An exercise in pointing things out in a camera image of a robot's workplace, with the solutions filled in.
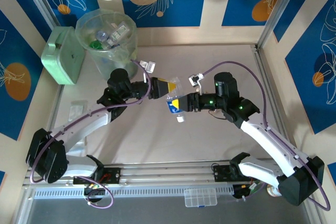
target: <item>bottle label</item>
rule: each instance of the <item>bottle label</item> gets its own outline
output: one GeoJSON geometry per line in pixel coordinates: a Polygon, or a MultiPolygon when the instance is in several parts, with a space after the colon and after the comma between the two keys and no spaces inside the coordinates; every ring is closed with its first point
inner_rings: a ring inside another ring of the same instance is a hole
{"type": "Polygon", "coordinates": [[[167,102],[168,108],[172,114],[181,113],[182,110],[179,110],[177,107],[175,107],[172,102],[167,102]]]}

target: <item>bottle cap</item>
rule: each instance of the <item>bottle cap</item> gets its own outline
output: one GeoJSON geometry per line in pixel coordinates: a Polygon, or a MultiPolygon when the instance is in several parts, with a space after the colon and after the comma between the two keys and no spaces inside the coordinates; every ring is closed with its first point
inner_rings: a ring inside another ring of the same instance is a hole
{"type": "Polygon", "coordinates": [[[184,120],[185,120],[185,118],[184,118],[183,115],[182,115],[182,116],[177,116],[176,118],[177,118],[177,121],[178,121],[179,123],[182,123],[182,122],[184,122],[184,120]]]}

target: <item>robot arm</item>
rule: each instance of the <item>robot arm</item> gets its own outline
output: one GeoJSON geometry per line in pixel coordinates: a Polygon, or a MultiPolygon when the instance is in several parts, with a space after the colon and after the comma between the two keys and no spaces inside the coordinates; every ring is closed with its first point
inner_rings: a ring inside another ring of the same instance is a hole
{"type": "MultiPolygon", "coordinates": [[[[200,78],[202,76],[192,76],[190,82],[196,86],[200,78]]],[[[186,112],[221,109],[229,122],[256,140],[277,163],[270,164],[247,153],[240,153],[230,161],[230,170],[237,176],[253,177],[273,185],[291,204],[301,204],[318,189],[318,186],[298,159],[313,171],[320,183],[323,178],[323,161],[317,156],[309,158],[268,126],[259,109],[251,101],[240,97],[237,82],[230,73],[218,73],[214,81],[216,93],[190,93],[173,101],[173,105],[186,112]],[[284,141],[295,155],[289,152],[279,139],[284,141]]]]}
{"type": "MultiPolygon", "coordinates": [[[[131,83],[124,69],[114,70],[107,83],[108,87],[104,90],[103,96],[87,113],[50,132],[44,129],[35,132],[26,158],[26,163],[30,167],[46,143],[59,132],[62,133],[43,152],[35,169],[47,183],[53,183],[64,176],[92,177],[98,181],[103,175],[103,164],[93,156],[75,157],[67,153],[79,140],[112,122],[127,108],[106,107],[125,104],[128,99],[141,99],[148,90],[147,80],[131,83]]],[[[149,99],[158,99],[166,95],[170,89],[174,89],[173,83],[152,77],[149,99]]]]}

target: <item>small clear plastic box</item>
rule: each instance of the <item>small clear plastic box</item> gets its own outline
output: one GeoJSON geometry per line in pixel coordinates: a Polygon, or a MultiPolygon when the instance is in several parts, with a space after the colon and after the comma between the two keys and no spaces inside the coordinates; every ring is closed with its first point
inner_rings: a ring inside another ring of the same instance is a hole
{"type": "Polygon", "coordinates": [[[207,207],[217,205],[215,188],[200,188],[184,190],[184,203],[186,207],[207,207]]]}

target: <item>orange circle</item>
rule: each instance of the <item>orange circle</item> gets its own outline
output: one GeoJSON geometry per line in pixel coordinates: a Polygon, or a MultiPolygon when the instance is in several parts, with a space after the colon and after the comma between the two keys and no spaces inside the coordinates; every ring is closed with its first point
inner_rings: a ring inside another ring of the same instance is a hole
{"type": "Polygon", "coordinates": [[[24,101],[30,91],[29,70],[21,63],[11,63],[5,70],[5,87],[8,95],[16,101],[24,101]]]}
{"type": "Polygon", "coordinates": [[[255,21],[266,21],[278,0],[260,0],[252,10],[252,18],[255,21]]]}
{"type": "Polygon", "coordinates": [[[163,12],[162,12],[162,11],[159,11],[159,12],[157,12],[157,13],[156,13],[156,15],[157,15],[157,17],[159,17],[159,18],[160,18],[160,17],[162,17],[162,16],[163,16],[163,12]]]}
{"type": "Polygon", "coordinates": [[[60,4],[59,6],[57,6],[57,9],[63,15],[67,15],[71,12],[70,8],[64,4],[60,4]]]}
{"type": "Polygon", "coordinates": [[[321,72],[316,72],[314,75],[313,75],[313,84],[316,86],[316,87],[320,87],[322,86],[323,84],[323,81],[324,81],[324,76],[321,72]]]}

